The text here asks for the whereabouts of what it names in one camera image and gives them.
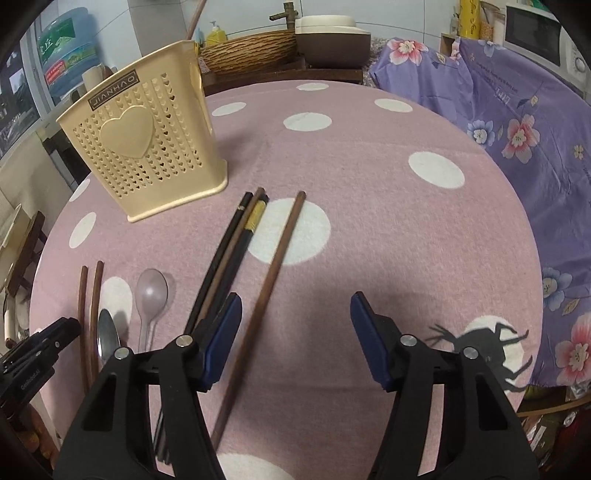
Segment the dark brown wooden chopstick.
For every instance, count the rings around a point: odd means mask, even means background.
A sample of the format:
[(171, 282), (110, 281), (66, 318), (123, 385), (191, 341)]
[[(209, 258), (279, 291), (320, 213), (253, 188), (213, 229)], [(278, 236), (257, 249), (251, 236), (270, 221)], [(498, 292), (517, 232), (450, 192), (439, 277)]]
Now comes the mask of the dark brown wooden chopstick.
[(238, 244), (238, 239), (242, 234), (243, 227), (245, 227), (246, 221), (249, 220), (249, 216), (252, 214), (253, 208), (256, 206), (256, 202), (259, 201), (259, 197), (262, 196), (264, 193), (264, 188), (259, 187), (256, 189), (256, 192), (250, 196), (249, 202), (246, 203), (245, 209), (242, 210), (242, 214), (238, 219), (238, 224), (231, 231), (231, 235), (228, 240), (228, 245), (223, 249), (221, 259), (218, 262), (217, 268), (214, 272), (214, 276), (211, 280), (211, 285), (207, 290), (207, 293), (204, 297), (204, 302), (202, 302), (198, 312), (197, 312), (197, 323), (199, 323), (202, 319), (207, 317), (209, 311), (211, 311), (211, 305), (214, 304), (214, 300), (217, 297), (217, 291), (219, 289), (219, 285), (221, 285), (222, 279), (225, 275), (225, 271), (228, 269), (228, 265), (230, 259), (233, 255), (233, 251), (235, 251), (236, 244)]
[(305, 199), (307, 199), (307, 193), (298, 191), (294, 199), (294, 205), (290, 209), (290, 215), (287, 217), (286, 226), (283, 228), (283, 234), (280, 236), (279, 244), (277, 244), (273, 261), (270, 263), (266, 278), (264, 278), (262, 289), (259, 292), (259, 298), (256, 300), (256, 306), (253, 308), (249, 325), (247, 325), (245, 330), (245, 337), (243, 337), (242, 345), (240, 345), (238, 355), (236, 356), (235, 366), (233, 366), (231, 376), (228, 380), (228, 388), (226, 388), (224, 393), (221, 409), (219, 409), (211, 433), (211, 443), (215, 451), (218, 450), (221, 444), (222, 436), (226, 426), (228, 426), (230, 414), (238, 399), (240, 388), (242, 388), (243, 378), (245, 378), (245, 373), (249, 369), (250, 352), (256, 344), (257, 336), (259, 336), (259, 328), (262, 326), (264, 315), (266, 315), (270, 296), (273, 294), (274, 285), (276, 285), (277, 277), (280, 274), (280, 267), (283, 265), (284, 257), (286, 257), (287, 248), (290, 246), (290, 240), (293, 237), (301, 210), (303, 210)]

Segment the yellow soap dispenser bottle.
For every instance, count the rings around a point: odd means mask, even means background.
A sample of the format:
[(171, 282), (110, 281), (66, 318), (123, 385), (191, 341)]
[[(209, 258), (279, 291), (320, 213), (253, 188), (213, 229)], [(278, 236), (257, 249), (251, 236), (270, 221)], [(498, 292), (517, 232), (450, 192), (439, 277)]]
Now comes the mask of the yellow soap dispenser bottle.
[(228, 41), (228, 36), (225, 31), (215, 21), (211, 21), (211, 32), (205, 38), (205, 47), (211, 48), (226, 41)]

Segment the woven wicker basin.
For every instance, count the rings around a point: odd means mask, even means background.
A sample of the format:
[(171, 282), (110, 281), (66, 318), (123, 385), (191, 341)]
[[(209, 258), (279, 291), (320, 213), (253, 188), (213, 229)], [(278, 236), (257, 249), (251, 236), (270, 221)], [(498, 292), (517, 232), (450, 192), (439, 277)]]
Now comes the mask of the woven wicker basin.
[(200, 57), (216, 75), (256, 72), (287, 63), (297, 55), (294, 31), (253, 34), (205, 47)]

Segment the stainless steel spoon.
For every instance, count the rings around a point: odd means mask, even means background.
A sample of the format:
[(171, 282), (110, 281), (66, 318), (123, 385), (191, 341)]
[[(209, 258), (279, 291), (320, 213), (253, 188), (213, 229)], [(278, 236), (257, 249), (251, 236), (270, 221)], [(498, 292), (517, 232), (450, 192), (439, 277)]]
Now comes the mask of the stainless steel spoon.
[(97, 351), (100, 366), (105, 365), (119, 347), (120, 338), (113, 318), (107, 309), (102, 309), (97, 321)]

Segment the paper cup stack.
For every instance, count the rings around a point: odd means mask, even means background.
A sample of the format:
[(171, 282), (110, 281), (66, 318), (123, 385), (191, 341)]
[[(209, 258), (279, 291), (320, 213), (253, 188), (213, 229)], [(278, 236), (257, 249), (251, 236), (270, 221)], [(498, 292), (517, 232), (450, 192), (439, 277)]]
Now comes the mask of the paper cup stack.
[(103, 64), (93, 66), (82, 73), (82, 81), (87, 92), (98, 86), (107, 74), (106, 67)]

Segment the pink polka dot tablecloth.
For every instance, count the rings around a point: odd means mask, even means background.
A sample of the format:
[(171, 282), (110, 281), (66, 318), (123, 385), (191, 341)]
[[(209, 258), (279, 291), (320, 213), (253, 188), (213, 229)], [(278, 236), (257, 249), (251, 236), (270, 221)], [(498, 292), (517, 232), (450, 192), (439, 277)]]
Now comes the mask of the pink polka dot tablecloth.
[(100, 305), (136, 343), (133, 290), (162, 271), (170, 300), (153, 347), (185, 326), (242, 195), (269, 207), (233, 289), (252, 312), (294, 197), (307, 195), (249, 371), (219, 446), (229, 479), (363, 479), (393, 396), (370, 375), (349, 318), (363, 292), (376, 312), (439, 349), (491, 333), (518, 405), (542, 326), (541, 268), (529, 220), (488, 154), (445, 118), (342, 83), (263, 83), (207, 100), (228, 186), (131, 223), (94, 178), (49, 232), (30, 324), (77, 312), (82, 268), (104, 266)]

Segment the purple floral cloth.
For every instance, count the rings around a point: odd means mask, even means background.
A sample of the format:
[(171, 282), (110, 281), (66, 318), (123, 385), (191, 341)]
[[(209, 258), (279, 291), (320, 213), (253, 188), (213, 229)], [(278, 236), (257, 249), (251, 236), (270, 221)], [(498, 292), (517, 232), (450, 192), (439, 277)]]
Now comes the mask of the purple floral cloth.
[(370, 77), (445, 117), (506, 175), (541, 263), (543, 333), (532, 382), (589, 383), (589, 104), (538, 64), (485, 40), (458, 39), (446, 55), (394, 38)]

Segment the beige plastic utensil holder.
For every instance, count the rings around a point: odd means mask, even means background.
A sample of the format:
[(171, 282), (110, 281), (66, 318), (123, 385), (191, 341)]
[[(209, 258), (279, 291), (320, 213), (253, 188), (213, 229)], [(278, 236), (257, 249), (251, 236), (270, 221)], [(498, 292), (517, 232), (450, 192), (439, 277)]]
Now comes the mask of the beige plastic utensil holder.
[(129, 64), (57, 122), (129, 222), (228, 186), (192, 40)]

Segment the black chopstick gold band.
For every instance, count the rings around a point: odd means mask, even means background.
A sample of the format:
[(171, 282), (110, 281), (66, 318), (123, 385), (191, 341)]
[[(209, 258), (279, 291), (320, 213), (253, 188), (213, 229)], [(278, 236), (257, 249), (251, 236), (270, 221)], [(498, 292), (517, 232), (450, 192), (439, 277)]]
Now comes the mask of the black chopstick gold band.
[[(233, 251), (233, 255), (230, 259), (228, 269), (225, 271), (221, 285), (219, 285), (217, 297), (214, 300), (214, 304), (211, 305), (212, 309), (204, 319), (214, 318), (219, 310), (221, 310), (223, 302), (230, 293), (233, 281), (235, 281), (235, 276), (238, 273), (240, 264), (242, 264), (242, 259), (245, 257), (245, 252), (247, 247), (249, 247), (249, 242), (252, 240), (252, 236), (256, 231), (256, 226), (259, 224), (260, 217), (263, 215), (267, 202), (269, 202), (269, 196), (267, 196), (266, 193), (263, 193), (263, 195), (259, 197), (259, 201), (256, 202), (256, 206), (253, 208), (249, 220), (245, 223), (245, 227), (243, 227), (242, 234), (238, 239), (238, 244), (236, 244), (235, 251)], [(197, 325), (198, 323), (195, 325), (190, 335), (197, 330)]]

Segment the dark wooden stool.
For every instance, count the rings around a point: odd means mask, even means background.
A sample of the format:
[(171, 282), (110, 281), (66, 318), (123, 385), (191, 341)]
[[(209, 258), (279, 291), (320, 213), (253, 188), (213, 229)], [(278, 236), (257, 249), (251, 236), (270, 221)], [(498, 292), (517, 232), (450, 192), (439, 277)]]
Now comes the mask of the dark wooden stool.
[(5, 282), (7, 293), (15, 297), (20, 288), (28, 294), (32, 292), (32, 283), (25, 278), (26, 271), (31, 264), (38, 264), (47, 241), (47, 235), (43, 232), (46, 217), (41, 211), (37, 211), (25, 231), (24, 240), (17, 251), (14, 264), (9, 268)]

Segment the reddish brown wooden chopstick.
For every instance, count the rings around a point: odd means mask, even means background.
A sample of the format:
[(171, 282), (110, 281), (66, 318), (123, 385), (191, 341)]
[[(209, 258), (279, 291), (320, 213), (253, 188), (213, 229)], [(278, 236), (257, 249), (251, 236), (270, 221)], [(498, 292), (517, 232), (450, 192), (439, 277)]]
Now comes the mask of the reddish brown wooden chopstick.
[(77, 296), (77, 316), (80, 324), (79, 336), (79, 352), (80, 352), (80, 367), (82, 376), (83, 392), (87, 393), (89, 388), (87, 362), (86, 362), (86, 327), (85, 327), (85, 305), (86, 305), (86, 288), (88, 278), (88, 267), (83, 265), (80, 271), (79, 288)]
[(99, 317), (99, 302), (100, 302), (100, 292), (101, 292), (101, 285), (102, 285), (102, 277), (103, 277), (103, 270), (104, 270), (104, 262), (99, 260), (96, 263), (95, 273), (94, 273), (94, 280), (93, 280), (93, 289), (92, 289), (92, 299), (91, 299), (91, 309), (90, 309), (90, 360), (89, 360), (89, 367), (90, 367), (90, 384), (93, 384), (98, 376), (98, 368), (99, 368), (99, 354), (98, 354), (98, 317)]

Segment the dark wooden counter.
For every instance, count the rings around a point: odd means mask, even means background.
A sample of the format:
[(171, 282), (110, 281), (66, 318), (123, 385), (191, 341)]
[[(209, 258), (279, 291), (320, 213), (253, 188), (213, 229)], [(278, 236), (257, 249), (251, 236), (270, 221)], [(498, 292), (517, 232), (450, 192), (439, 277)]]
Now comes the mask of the dark wooden counter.
[(294, 62), (276, 65), (260, 71), (228, 75), (218, 75), (209, 72), (205, 73), (202, 79), (204, 79), (204, 93), (208, 96), (252, 84), (276, 81), (334, 81), (362, 85), (363, 70), (313, 68), (305, 63), (303, 57), (298, 57)]

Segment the white microwave oven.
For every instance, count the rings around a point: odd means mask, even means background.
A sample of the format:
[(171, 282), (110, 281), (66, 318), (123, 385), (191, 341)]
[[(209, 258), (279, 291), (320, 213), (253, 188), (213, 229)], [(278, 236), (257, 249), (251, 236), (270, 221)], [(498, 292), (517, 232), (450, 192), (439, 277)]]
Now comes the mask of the white microwave oven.
[(507, 3), (503, 46), (549, 70), (590, 101), (590, 66), (553, 14)]

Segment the brown and cream pot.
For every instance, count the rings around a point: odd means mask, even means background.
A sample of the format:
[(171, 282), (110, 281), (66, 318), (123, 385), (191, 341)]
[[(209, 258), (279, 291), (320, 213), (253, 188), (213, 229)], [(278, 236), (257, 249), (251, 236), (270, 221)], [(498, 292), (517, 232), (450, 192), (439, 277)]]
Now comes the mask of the brown and cream pot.
[(348, 15), (308, 15), (295, 20), (297, 51), (314, 68), (360, 69), (370, 58), (372, 35)]

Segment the grey translucent plastic spoon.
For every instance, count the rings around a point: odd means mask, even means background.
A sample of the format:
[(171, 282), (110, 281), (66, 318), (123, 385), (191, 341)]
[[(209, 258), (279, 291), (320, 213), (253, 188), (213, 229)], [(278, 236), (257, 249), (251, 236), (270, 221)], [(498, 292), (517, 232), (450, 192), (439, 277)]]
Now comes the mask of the grey translucent plastic spoon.
[(145, 352), (152, 322), (164, 310), (168, 300), (168, 284), (157, 269), (144, 270), (135, 287), (135, 304), (140, 319), (138, 351)]

